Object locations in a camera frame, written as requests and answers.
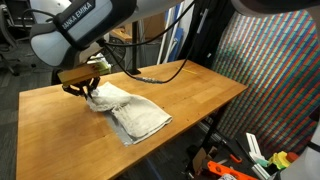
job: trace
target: patterned fabric backdrop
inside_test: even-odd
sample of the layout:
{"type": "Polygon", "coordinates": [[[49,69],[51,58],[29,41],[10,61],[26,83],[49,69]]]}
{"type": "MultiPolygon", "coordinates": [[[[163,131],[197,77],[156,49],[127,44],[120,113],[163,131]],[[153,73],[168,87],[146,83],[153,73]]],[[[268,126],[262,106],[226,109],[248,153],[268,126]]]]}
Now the patterned fabric backdrop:
{"type": "Polygon", "coordinates": [[[218,129],[254,133],[273,151],[301,151],[320,104],[320,49],[306,11],[268,18],[234,14],[212,69],[249,88],[229,105],[218,129]]]}

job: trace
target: wooden tabletop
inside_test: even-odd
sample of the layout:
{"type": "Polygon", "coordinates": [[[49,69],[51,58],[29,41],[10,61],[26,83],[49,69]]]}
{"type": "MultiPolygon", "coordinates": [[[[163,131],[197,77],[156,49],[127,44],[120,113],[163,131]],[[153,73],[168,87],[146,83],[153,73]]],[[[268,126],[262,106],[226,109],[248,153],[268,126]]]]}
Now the wooden tabletop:
{"type": "MultiPolygon", "coordinates": [[[[142,76],[166,80],[182,61],[142,68],[142,76]]],[[[61,85],[20,93],[17,179],[113,179],[157,147],[189,129],[246,89],[193,62],[170,83],[146,84],[116,73],[101,78],[144,96],[173,117],[148,139],[125,147],[102,113],[61,85]]]]}

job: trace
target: office chair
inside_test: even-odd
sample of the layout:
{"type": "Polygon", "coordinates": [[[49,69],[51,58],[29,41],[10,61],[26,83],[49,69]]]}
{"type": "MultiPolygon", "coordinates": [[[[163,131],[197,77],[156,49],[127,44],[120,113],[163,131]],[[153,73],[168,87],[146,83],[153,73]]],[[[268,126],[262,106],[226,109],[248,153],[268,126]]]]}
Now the office chair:
{"type": "Polygon", "coordinates": [[[4,63],[4,66],[9,69],[9,71],[14,75],[18,76],[19,73],[16,72],[10,65],[9,61],[17,61],[18,59],[6,59],[3,55],[13,53],[17,49],[17,42],[10,34],[8,30],[8,23],[5,17],[5,12],[7,11],[7,6],[4,4],[0,5],[0,61],[4,63]]]}

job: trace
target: wires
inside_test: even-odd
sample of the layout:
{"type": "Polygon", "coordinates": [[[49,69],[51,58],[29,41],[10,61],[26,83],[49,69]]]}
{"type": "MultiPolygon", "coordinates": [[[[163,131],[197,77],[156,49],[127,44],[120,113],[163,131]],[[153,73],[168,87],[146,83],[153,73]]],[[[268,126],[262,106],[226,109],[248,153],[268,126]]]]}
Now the wires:
{"type": "Polygon", "coordinates": [[[183,11],[183,13],[181,13],[181,15],[166,30],[164,30],[162,33],[160,33],[159,35],[155,36],[154,38],[152,38],[152,39],[150,39],[148,41],[137,43],[137,44],[112,44],[112,43],[106,43],[106,45],[108,45],[108,46],[118,46],[118,47],[133,47],[133,46],[141,46],[141,45],[144,45],[144,44],[148,44],[148,43],[158,39],[160,36],[162,36],[163,34],[168,32],[170,29],[172,29],[174,27],[174,25],[177,24],[183,18],[183,16],[191,9],[191,7],[194,4],[195,4],[195,1],[192,1],[192,3],[183,11]]]}
{"type": "Polygon", "coordinates": [[[51,14],[51,13],[45,12],[45,11],[41,11],[41,10],[38,10],[38,9],[27,9],[27,10],[25,10],[25,11],[22,13],[22,16],[21,16],[22,26],[23,26],[23,29],[24,29],[25,31],[27,31],[27,27],[26,27],[26,23],[25,23],[25,16],[26,16],[26,14],[31,13],[31,12],[36,12],[36,13],[45,14],[45,15],[48,15],[48,16],[50,16],[50,17],[52,17],[52,18],[55,16],[54,14],[51,14]]]}
{"type": "MultiPolygon", "coordinates": [[[[181,17],[185,14],[185,12],[183,12],[183,14],[181,14],[181,16],[178,18],[179,20],[180,20],[181,17]]],[[[116,60],[117,64],[118,64],[119,67],[121,68],[121,70],[122,70],[126,75],[128,75],[130,78],[133,78],[133,79],[138,80],[138,81],[146,82],[146,83],[152,83],[152,84],[164,84],[164,83],[168,83],[168,82],[172,81],[172,80],[181,72],[181,70],[182,70],[183,67],[185,66],[186,62],[188,61],[191,53],[193,52],[193,49],[194,49],[194,46],[195,46],[196,41],[197,41],[197,39],[198,39],[198,36],[199,36],[199,34],[200,34],[201,30],[202,30],[203,23],[204,23],[207,15],[208,15],[208,12],[209,12],[209,9],[206,8],[205,11],[204,11],[204,13],[203,13],[203,16],[202,16],[202,18],[201,18],[200,24],[198,25],[198,30],[197,30],[197,33],[196,33],[193,41],[192,41],[192,45],[191,45],[191,47],[190,47],[190,50],[189,50],[186,58],[184,59],[182,65],[180,66],[180,68],[178,69],[178,71],[177,71],[171,78],[169,78],[169,79],[167,79],[167,80],[165,80],[165,81],[161,81],[161,80],[157,80],[157,79],[149,78],[149,77],[135,77],[135,76],[132,76],[132,75],[131,75],[130,73],[128,73],[128,72],[122,67],[122,65],[116,60],[114,53],[113,53],[112,50],[109,48],[109,43],[105,43],[105,48],[110,52],[110,54],[111,54],[111,55],[113,56],[113,58],[116,60]]]]}
{"type": "Polygon", "coordinates": [[[157,80],[157,79],[154,79],[154,78],[148,78],[148,77],[135,77],[135,76],[132,76],[130,73],[128,73],[126,71],[126,69],[123,68],[123,66],[119,63],[119,61],[116,59],[114,53],[112,52],[112,50],[110,49],[110,47],[106,44],[105,48],[107,49],[107,51],[110,52],[111,56],[114,58],[114,60],[116,61],[116,63],[118,64],[118,66],[120,67],[120,69],[126,74],[128,75],[130,78],[132,79],[135,79],[135,80],[138,80],[138,81],[142,81],[142,82],[146,82],[146,83],[152,83],[152,84],[164,84],[164,83],[168,83],[170,81],[172,81],[179,73],[180,71],[183,69],[184,65],[186,64],[186,62],[188,61],[190,55],[191,55],[191,52],[193,51],[193,48],[194,48],[194,45],[196,44],[196,39],[198,37],[198,34],[195,36],[193,42],[192,42],[192,45],[191,45],[191,48],[190,48],[190,51],[188,52],[186,58],[184,59],[182,65],[180,66],[180,68],[178,69],[178,71],[169,79],[165,80],[165,81],[161,81],[161,80],[157,80]]]}

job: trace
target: white towel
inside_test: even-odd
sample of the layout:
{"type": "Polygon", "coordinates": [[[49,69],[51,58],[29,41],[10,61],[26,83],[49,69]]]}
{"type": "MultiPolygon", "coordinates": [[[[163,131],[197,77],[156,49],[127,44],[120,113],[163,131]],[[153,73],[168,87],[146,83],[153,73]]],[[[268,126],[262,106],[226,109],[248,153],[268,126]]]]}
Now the white towel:
{"type": "Polygon", "coordinates": [[[92,92],[88,105],[93,111],[111,110],[126,132],[138,143],[151,136],[172,117],[150,100],[129,94],[107,82],[92,92]]]}

